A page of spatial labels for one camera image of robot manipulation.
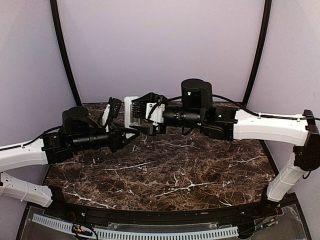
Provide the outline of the white remote control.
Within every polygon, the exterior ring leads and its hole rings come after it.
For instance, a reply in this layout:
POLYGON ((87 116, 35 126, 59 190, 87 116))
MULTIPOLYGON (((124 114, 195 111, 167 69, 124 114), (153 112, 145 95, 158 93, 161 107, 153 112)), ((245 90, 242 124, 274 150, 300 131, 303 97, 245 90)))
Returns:
POLYGON ((130 128, 133 117, 133 103, 132 100, 139 98, 138 96, 126 96, 124 98, 124 127, 130 128))

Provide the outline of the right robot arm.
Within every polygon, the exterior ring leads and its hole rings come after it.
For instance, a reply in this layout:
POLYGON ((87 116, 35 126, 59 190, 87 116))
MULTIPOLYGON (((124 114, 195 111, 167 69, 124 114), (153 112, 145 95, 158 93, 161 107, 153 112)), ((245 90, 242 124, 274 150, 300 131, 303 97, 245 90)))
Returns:
POLYGON ((215 107, 211 83, 189 78, 181 83, 180 105, 173 98, 150 92, 124 99, 126 127, 149 136, 164 134, 167 127, 198 129, 215 140, 263 140, 289 143, 292 153, 286 165, 267 186, 255 213, 266 217, 285 194, 320 166, 320 132, 311 110, 303 114, 272 115, 248 110, 234 102, 232 107, 215 107))

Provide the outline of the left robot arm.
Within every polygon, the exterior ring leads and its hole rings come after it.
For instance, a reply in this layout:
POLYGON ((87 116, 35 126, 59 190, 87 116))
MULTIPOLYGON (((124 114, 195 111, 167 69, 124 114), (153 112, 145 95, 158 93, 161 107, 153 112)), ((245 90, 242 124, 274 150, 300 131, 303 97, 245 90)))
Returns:
POLYGON ((35 139, 7 145, 0 150, 0 194, 48 208, 60 218, 71 213, 59 187, 37 185, 17 179, 8 170, 34 165, 52 165, 73 158, 80 151, 108 147, 115 153, 140 135, 118 124, 100 126, 89 118, 84 106, 62 113, 62 125, 44 131, 35 139))

